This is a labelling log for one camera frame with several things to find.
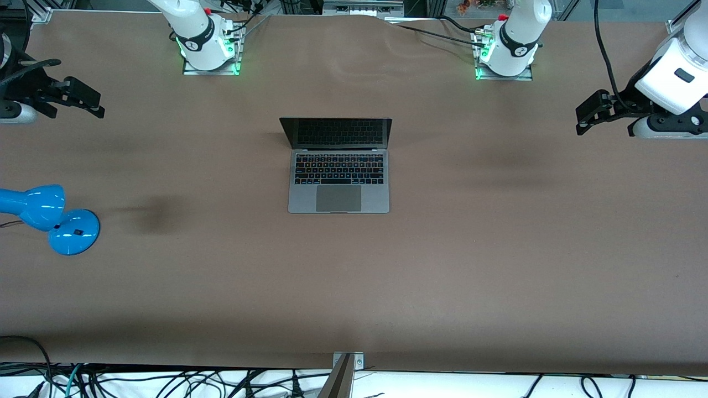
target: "blue desk lamp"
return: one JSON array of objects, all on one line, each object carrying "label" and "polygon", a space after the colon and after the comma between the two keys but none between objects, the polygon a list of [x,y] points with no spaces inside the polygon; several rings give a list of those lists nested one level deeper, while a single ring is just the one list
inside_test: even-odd
[{"label": "blue desk lamp", "polygon": [[25,192],[0,189],[0,212],[16,215],[30,227],[47,232],[49,245],[63,256],[88,250],[101,230],[98,217],[89,210],[64,212],[64,189],[59,185]]}]

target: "white floor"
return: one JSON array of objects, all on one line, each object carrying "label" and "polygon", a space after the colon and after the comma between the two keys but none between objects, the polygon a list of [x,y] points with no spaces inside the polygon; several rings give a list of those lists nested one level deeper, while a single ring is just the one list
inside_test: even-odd
[{"label": "white floor", "polygon": [[[298,375],[326,373],[328,370],[299,370]],[[101,377],[102,380],[121,377],[140,379],[158,375],[176,375],[178,373],[120,373]],[[237,383],[246,375],[245,371],[228,371],[221,373],[224,381]],[[270,384],[278,380],[292,377],[290,370],[271,370],[257,377],[254,384]],[[405,372],[375,372],[361,371],[355,375],[352,398],[371,398],[381,394],[381,398],[414,398],[414,397],[444,397],[444,398],[520,398],[524,397],[530,385],[535,380],[533,375],[504,375],[481,373],[405,373]],[[57,377],[57,381],[66,383],[65,377]],[[300,380],[303,391],[321,387],[326,377],[313,377]],[[604,398],[624,398],[627,396],[631,381],[621,378],[594,379],[600,387]],[[40,382],[41,376],[0,377],[0,398],[26,396]],[[142,382],[114,381],[102,384],[109,392],[119,398],[155,398],[160,389],[169,381],[150,380]],[[590,383],[588,389],[594,394]],[[290,388],[290,382],[284,383]],[[177,389],[170,397],[181,398],[186,394],[186,383]],[[283,397],[288,391],[283,388],[269,388],[257,394],[257,397]],[[56,398],[64,395],[57,389],[53,394]],[[193,393],[193,398],[219,398],[223,391],[217,388],[201,385]],[[40,398],[47,398],[48,388],[44,386]],[[241,391],[236,398],[244,398]],[[580,378],[574,376],[544,376],[533,392],[532,398],[583,398]],[[646,380],[637,379],[632,398],[655,397],[708,397],[708,382],[693,382],[682,380]]]}]

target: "space bar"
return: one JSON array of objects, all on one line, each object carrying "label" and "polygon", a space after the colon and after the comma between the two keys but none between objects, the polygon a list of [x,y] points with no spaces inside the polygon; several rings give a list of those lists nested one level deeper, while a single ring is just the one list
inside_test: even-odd
[{"label": "space bar", "polygon": [[323,178],[320,184],[351,184],[351,178]]}]

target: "laptop trackpad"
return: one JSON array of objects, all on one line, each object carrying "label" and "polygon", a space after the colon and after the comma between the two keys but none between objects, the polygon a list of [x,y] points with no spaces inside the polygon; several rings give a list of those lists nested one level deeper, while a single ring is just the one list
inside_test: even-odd
[{"label": "laptop trackpad", "polygon": [[316,211],[360,212],[361,186],[318,186]]}]

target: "gray floor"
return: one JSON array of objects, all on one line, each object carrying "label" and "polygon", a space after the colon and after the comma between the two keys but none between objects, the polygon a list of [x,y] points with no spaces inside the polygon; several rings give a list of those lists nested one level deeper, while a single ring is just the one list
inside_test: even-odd
[{"label": "gray floor", "polygon": [[[600,2],[601,21],[667,21],[681,10],[691,0],[598,0]],[[448,0],[446,13],[459,18],[456,7],[462,0]],[[93,7],[96,10],[121,10],[121,11],[155,11],[147,0],[79,0],[82,8]],[[571,0],[552,0],[557,12],[571,3]],[[568,21],[591,21],[593,19],[593,4],[595,0],[582,0],[568,18]],[[470,7],[465,18],[495,18],[503,7],[475,8]]]}]

